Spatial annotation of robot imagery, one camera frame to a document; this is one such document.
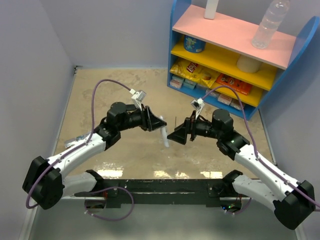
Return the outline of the white remote control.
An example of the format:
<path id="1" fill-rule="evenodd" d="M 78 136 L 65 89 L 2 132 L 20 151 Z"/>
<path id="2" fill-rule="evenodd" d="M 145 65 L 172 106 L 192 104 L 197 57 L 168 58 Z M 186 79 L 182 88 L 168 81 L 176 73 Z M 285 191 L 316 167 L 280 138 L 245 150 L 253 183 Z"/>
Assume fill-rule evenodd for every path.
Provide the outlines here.
<path id="1" fill-rule="evenodd" d="M 160 128 L 160 133 L 161 133 L 161 137 L 162 137 L 164 146 L 165 146 L 166 148 L 169 148 L 170 145 L 169 145 L 169 141 L 168 141 L 168 139 L 167 139 L 168 134 L 167 134 L 167 129 L 166 129 L 165 126 L 163 126 L 163 127 Z"/>

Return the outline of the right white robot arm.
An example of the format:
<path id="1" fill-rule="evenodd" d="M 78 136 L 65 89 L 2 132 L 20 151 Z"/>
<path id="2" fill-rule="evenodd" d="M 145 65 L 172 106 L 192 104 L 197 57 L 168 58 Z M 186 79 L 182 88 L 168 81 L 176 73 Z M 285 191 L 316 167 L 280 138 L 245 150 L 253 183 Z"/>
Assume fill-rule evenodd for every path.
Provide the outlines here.
<path id="1" fill-rule="evenodd" d="M 194 111 L 167 139 L 182 145 L 197 136 L 216 139 L 220 152 L 259 178 L 255 181 L 239 173 L 223 183 L 223 192 L 230 197 L 238 193 L 256 200 L 269 208 L 282 225 L 295 230 L 316 210 L 313 185 L 298 181 L 266 160 L 255 145 L 234 129 L 233 123 L 225 109 L 216 109 L 211 121 L 197 117 Z"/>

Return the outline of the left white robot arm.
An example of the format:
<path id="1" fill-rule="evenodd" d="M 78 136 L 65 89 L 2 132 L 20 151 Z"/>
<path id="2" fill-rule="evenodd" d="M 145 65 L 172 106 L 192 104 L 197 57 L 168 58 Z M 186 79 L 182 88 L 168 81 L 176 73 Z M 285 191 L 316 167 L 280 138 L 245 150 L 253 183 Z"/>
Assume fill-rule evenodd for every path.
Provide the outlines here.
<path id="1" fill-rule="evenodd" d="M 25 206 L 32 209 L 30 200 L 47 210 L 52 208 L 67 189 L 67 175 L 88 159 L 98 155 L 121 139 L 121 132 L 136 127 L 153 132 L 167 123 L 152 113 L 149 106 L 115 102 L 89 136 L 69 149 L 47 159 L 38 156 L 32 160 L 22 189 L 27 193 Z"/>

